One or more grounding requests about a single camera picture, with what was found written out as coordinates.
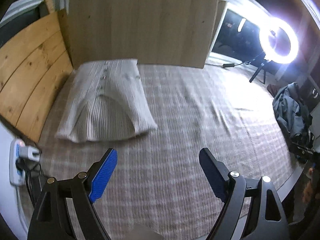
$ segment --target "dark jacket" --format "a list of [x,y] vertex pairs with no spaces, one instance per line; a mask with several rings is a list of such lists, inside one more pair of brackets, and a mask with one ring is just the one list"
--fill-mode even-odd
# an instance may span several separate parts
[[298,84],[292,83],[281,88],[272,106],[284,136],[301,146],[308,145],[312,116],[299,95]]

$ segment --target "knit fabric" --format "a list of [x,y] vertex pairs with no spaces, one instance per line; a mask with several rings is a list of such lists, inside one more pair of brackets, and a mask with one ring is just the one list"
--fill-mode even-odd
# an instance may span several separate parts
[[95,61],[77,70],[55,137],[115,141],[156,128],[137,60]]

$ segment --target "metal screw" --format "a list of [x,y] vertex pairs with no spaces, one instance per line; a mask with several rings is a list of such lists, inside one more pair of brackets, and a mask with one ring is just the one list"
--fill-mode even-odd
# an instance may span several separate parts
[[84,179],[85,177],[87,176],[87,173],[86,172],[80,172],[79,174],[78,174],[78,178],[79,179]]
[[47,182],[48,182],[49,184],[54,183],[54,178],[53,178],[53,177],[49,178],[49,179],[47,180]]
[[240,174],[236,171],[232,171],[232,172],[230,172],[230,175],[234,178],[237,178],[237,177],[239,177]]
[[270,179],[268,176],[263,176],[262,179],[263,179],[263,181],[266,182],[266,183],[268,183],[268,182],[271,181],[271,179]]

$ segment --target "wooden board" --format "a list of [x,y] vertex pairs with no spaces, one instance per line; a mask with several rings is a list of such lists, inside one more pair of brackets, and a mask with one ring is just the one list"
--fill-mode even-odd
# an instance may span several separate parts
[[0,92],[0,114],[12,125],[17,124],[38,82],[65,50],[61,32],[57,32],[36,48],[10,77]]
[[57,14],[52,13],[32,23],[4,44],[0,49],[0,91],[21,62],[59,30]]
[[53,13],[55,12],[53,0],[44,0],[45,5],[47,6],[48,12]]
[[58,20],[59,20],[60,30],[61,30],[64,44],[66,46],[68,55],[71,58],[68,15],[67,15],[66,9],[62,9],[58,11]]
[[39,141],[50,108],[72,70],[65,51],[40,80],[23,108],[17,129],[33,141]]
[[92,60],[203,68],[218,0],[70,0],[75,68]]
[[223,21],[222,18],[225,16],[225,12],[227,9],[227,3],[228,2],[226,2],[224,0],[219,0],[219,2],[217,4],[216,19],[215,19],[214,26],[213,26],[212,36],[211,36],[211,40],[210,40],[211,46],[208,50],[208,56],[209,56],[210,52],[212,51],[213,46],[214,46],[214,42],[216,40],[216,37],[218,36],[217,30],[218,30],[220,22]]

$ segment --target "ring light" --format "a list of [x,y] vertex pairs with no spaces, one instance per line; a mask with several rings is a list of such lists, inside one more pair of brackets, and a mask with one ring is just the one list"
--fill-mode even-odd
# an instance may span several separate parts
[[[277,54],[269,42],[270,30],[277,32],[281,28],[288,35],[290,40],[290,52],[287,56]],[[297,56],[299,50],[298,38],[293,29],[285,21],[278,18],[271,18],[270,25],[260,28],[259,32],[260,44],[266,54],[266,59],[273,60],[276,63],[288,64],[291,63]]]

